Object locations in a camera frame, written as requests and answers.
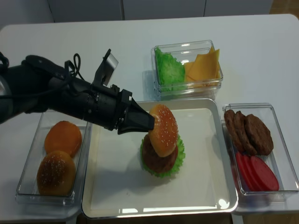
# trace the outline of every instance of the clear plastic container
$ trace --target clear plastic container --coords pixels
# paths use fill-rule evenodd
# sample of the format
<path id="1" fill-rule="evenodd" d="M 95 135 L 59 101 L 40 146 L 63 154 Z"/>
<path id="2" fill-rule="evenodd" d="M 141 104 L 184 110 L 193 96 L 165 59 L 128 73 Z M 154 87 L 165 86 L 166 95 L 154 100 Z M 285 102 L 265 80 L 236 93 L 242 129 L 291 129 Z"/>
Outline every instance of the clear plastic container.
<path id="1" fill-rule="evenodd" d="M 235 175 L 235 184 L 239 195 L 246 196 L 252 202 L 261 200 L 283 201 L 286 196 L 298 193 L 298 179 L 285 144 L 285 140 L 281 133 L 274 108 L 271 104 L 229 104 L 223 107 L 223 111 L 233 110 L 241 111 L 245 116 L 253 114 L 257 116 L 268 127 L 274 144 L 274 149 L 268 156 L 260 157 L 273 171 L 278 183 L 278 191 L 250 191 L 242 178 L 240 170 L 236 163 L 237 149 L 233 146 L 229 139 L 229 154 L 231 156 L 233 174 Z"/>
<path id="2" fill-rule="evenodd" d="M 44 141 L 49 130 L 59 121 L 69 121 L 77 125 L 82 134 L 82 144 L 73 158 L 76 166 L 76 178 L 73 188 L 68 196 L 45 196 L 40 195 L 36 182 L 36 175 L 39 165 L 43 158 L 46 156 L 44 149 Z M 55 111 L 47 111 L 42 114 L 39 121 L 36 134 L 34 136 L 31 149 L 29 151 L 23 173 L 21 175 L 15 199 L 18 203 L 33 203 L 45 205 L 62 205 L 70 206 L 76 201 L 79 191 L 82 190 L 82 182 L 84 180 L 86 168 L 87 155 L 89 150 L 91 138 L 92 124 L 80 120 L 66 114 L 58 113 Z"/>
<path id="3" fill-rule="evenodd" d="M 208 40 L 156 46 L 151 49 L 151 58 L 155 79 L 155 92 L 160 100 L 176 98 L 216 98 L 217 92 L 221 88 L 221 82 L 223 80 L 223 74 L 219 64 L 219 72 L 215 79 L 162 85 L 159 80 L 155 55 L 155 50 L 158 47 L 163 53 L 170 53 L 177 59 L 178 62 L 184 64 L 187 62 L 194 62 L 197 54 L 207 54 L 211 48 L 214 49 L 212 41 Z M 168 91 L 173 87 L 179 87 L 181 90 Z"/>

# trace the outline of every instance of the white wall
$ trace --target white wall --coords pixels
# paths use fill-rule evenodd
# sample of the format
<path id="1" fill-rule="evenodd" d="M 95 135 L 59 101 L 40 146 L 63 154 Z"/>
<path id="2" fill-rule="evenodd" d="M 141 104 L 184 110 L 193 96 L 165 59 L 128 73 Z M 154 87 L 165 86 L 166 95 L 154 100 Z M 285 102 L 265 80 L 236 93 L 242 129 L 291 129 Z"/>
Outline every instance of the white wall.
<path id="1" fill-rule="evenodd" d="M 272 3 L 273 0 L 206 0 L 205 16 L 269 14 Z"/>
<path id="2" fill-rule="evenodd" d="M 204 16 L 206 0 L 123 0 L 125 20 Z"/>
<path id="3" fill-rule="evenodd" d="M 121 0 L 48 0 L 48 3 L 55 22 L 122 20 Z"/>
<path id="4" fill-rule="evenodd" d="M 0 0 L 0 29 L 10 24 L 54 22 L 47 0 Z"/>

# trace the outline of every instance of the white tray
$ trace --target white tray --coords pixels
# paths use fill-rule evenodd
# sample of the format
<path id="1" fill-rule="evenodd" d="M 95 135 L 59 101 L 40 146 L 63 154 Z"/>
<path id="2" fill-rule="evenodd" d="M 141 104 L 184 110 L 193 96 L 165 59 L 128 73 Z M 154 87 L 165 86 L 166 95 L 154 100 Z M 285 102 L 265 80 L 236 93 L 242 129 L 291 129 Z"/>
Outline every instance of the white tray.
<path id="1" fill-rule="evenodd" d="M 82 211 L 89 218 L 231 212 L 237 194 L 217 105 L 210 99 L 163 103 L 174 114 L 185 145 L 181 170 L 170 178 L 144 171 L 140 144 L 146 133 L 117 135 L 94 126 Z"/>

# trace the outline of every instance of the beef patty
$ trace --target beef patty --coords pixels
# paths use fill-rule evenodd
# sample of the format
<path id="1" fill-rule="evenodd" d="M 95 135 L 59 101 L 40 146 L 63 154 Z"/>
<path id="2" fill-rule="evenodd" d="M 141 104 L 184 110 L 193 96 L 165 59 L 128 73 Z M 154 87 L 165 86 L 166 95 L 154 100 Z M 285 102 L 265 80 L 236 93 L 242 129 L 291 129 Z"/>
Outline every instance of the beef patty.
<path id="1" fill-rule="evenodd" d="M 274 146 L 269 129 L 253 114 L 247 115 L 245 119 L 245 131 L 260 155 L 269 155 Z"/>
<path id="2" fill-rule="evenodd" d="M 178 156 L 178 147 L 176 146 L 175 150 L 166 157 L 160 157 L 155 152 L 151 142 L 150 137 L 147 134 L 144 137 L 142 145 L 142 159 L 145 165 L 148 166 L 152 171 L 160 174 L 165 173 L 172 169 Z"/>
<path id="3" fill-rule="evenodd" d="M 235 112 L 233 110 L 225 111 L 225 113 L 224 113 L 225 125 L 226 125 L 226 128 L 228 129 L 229 136 L 230 136 L 234 146 L 237 148 L 237 150 L 240 153 L 242 153 L 242 152 L 244 152 L 244 147 L 243 147 L 242 143 L 240 142 L 237 133 L 235 132 L 234 115 L 235 115 Z"/>
<path id="4" fill-rule="evenodd" d="M 245 115 L 241 113 L 241 111 L 238 111 L 235 116 L 234 116 L 234 126 L 235 126 L 235 131 L 237 132 L 237 135 L 239 137 L 240 142 L 242 143 L 245 151 L 249 155 L 256 155 L 257 151 L 255 148 L 251 145 L 247 134 L 245 132 L 244 128 L 244 119 Z"/>

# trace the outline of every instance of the orange bun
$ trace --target orange bun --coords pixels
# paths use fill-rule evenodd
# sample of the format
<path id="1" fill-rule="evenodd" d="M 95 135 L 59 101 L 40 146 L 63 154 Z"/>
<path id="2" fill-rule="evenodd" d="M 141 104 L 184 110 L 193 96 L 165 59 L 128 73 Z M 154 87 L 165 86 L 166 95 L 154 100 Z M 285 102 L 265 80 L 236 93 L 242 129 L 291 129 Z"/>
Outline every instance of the orange bun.
<path id="1" fill-rule="evenodd" d="M 47 134 L 45 150 L 47 153 L 63 151 L 74 157 L 80 149 L 81 143 L 80 129 L 71 122 L 60 121 Z"/>
<path id="2" fill-rule="evenodd" d="M 154 129 L 149 131 L 150 142 L 160 157 L 170 155 L 177 146 L 178 125 L 170 109 L 165 105 L 156 105 L 150 110 L 155 118 Z"/>
<path id="3" fill-rule="evenodd" d="M 46 155 L 37 171 L 37 187 L 41 195 L 68 195 L 76 177 L 73 159 L 65 152 Z"/>

